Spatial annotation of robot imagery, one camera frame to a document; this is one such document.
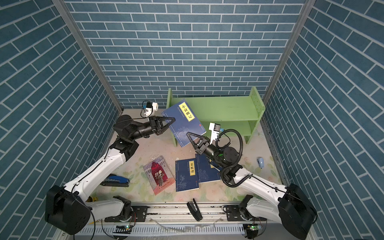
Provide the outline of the blue book yellow label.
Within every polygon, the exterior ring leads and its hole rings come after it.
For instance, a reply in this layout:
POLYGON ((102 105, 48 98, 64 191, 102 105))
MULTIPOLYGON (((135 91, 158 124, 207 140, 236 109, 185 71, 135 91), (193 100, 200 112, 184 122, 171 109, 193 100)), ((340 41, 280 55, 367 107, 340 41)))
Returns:
POLYGON ((196 159, 177 160, 176 192, 184 192, 199 188, 198 166, 196 159))
POLYGON ((205 155, 196 154, 196 161, 199 170, 199 183, 208 183, 219 181, 220 173, 219 171, 210 163, 210 160, 207 159, 205 155))

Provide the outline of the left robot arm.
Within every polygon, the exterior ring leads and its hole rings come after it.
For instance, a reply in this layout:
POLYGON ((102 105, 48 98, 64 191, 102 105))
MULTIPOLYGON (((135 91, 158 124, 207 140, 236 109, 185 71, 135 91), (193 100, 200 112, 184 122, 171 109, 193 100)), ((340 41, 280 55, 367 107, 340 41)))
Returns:
POLYGON ((48 190, 45 221, 69 235, 75 235, 87 224, 105 218, 130 221, 133 217, 131 201, 123 197, 114 196, 110 200, 91 203, 87 200, 101 182, 134 155, 139 147, 137 139, 161 135, 174 122, 172 117, 152 116, 147 122, 140 123, 129 115, 120 116, 113 126, 117 139, 107 152, 72 181, 62 187, 54 185, 48 190))

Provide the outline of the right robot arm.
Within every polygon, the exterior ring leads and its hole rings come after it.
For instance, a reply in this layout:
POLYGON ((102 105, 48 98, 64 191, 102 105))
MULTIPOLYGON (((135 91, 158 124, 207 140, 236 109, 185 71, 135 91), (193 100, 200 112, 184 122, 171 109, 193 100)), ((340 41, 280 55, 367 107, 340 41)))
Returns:
POLYGON ((240 165, 244 149, 240 133, 234 129, 228 129, 218 136, 221 137, 230 132, 235 133, 239 138, 238 150, 231 146, 220 147, 217 143, 211 144, 209 138, 191 132, 187 133, 187 137, 197 154, 205 155, 220 167, 221 180, 227 187, 241 187, 264 199, 263 203, 259 203, 249 195, 242 200, 239 211, 246 220, 255 217, 272 220, 282 224, 294 237, 305 240, 311 226, 318 219, 314 205, 299 186, 273 183, 257 177, 240 165))

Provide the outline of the green two-tier shelf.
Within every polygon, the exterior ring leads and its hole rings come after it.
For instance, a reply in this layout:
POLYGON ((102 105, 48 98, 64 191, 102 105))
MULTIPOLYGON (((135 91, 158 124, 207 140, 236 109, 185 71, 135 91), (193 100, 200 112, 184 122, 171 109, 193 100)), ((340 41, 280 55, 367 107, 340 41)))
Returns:
POLYGON ((207 130, 210 123, 235 129, 249 144, 266 110, 256 87, 248 96, 185 98, 194 115, 207 130))

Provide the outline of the red illustrated book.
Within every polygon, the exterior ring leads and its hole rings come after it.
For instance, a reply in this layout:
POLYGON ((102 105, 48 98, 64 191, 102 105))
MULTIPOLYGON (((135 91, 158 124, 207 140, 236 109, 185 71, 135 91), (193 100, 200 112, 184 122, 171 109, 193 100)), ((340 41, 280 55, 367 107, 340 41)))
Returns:
POLYGON ((163 156, 151 160, 143 169, 155 195, 176 182, 163 156))

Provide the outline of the small blue white mouse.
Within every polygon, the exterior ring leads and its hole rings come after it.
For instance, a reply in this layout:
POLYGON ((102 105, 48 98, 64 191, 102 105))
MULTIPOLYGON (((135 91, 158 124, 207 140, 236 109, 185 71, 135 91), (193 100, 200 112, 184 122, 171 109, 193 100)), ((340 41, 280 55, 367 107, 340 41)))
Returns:
POLYGON ((264 159, 259 157, 257 158, 257 162, 258 162, 258 165, 261 169, 263 169, 265 167, 265 162, 264 162, 264 159))

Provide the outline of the blue black stapler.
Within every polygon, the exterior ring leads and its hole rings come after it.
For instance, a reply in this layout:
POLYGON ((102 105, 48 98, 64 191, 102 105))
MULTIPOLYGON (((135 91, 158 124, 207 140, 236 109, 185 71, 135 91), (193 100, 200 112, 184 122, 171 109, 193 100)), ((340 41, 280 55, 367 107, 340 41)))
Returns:
POLYGON ((121 176, 110 174, 100 185, 105 187, 129 187, 130 180, 121 176))

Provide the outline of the black clip on rail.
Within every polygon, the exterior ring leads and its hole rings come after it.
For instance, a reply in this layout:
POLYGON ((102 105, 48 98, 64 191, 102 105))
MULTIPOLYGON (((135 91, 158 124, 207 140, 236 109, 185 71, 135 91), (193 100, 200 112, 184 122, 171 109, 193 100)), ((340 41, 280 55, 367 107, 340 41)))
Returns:
POLYGON ((201 213, 195 199, 193 199, 191 202, 187 202, 187 207, 188 207, 191 215, 194 217, 194 219, 197 222, 199 222, 203 219, 202 213, 201 213))

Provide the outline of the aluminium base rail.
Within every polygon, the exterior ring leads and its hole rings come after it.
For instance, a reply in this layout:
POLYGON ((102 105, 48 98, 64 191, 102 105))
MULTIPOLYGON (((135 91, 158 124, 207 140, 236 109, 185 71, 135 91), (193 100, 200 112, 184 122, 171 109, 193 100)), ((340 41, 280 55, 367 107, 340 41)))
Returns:
POLYGON ((129 237, 240 235, 253 239, 263 231, 278 229, 284 237, 293 238, 290 229, 280 222, 264 217, 241 216, 237 202, 198 203, 202 219, 197 221, 187 204, 135 204, 133 217, 127 222, 109 218, 89 224, 75 234, 76 239, 105 237, 126 240, 129 237))

